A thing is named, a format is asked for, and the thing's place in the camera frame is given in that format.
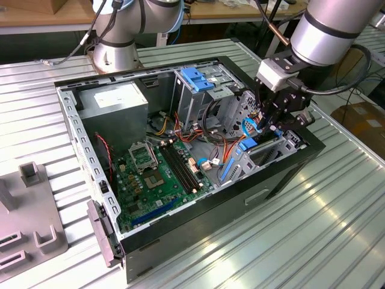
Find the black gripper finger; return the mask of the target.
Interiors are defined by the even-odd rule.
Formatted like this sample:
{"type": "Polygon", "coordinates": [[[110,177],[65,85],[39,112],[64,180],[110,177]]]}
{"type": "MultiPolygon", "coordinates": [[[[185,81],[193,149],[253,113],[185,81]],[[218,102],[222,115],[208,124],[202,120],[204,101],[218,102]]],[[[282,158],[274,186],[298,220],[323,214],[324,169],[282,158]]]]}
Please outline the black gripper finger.
{"type": "Polygon", "coordinates": [[[272,123],[280,131],[293,131],[305,128],[315,122],[315,117],[308,111],[301,112],[296,116],[292,114],[284,114],[279,120],[272,123]]]}
{"type": "Polygon", "coordinates": [[[255,78],[255,82],[255,100],[260,114],[257,128],[262,131],[262,134],[265,134],[269,124],[272,102],[276,98],[276,93],[271,91],[259,78],[255,78]]]}

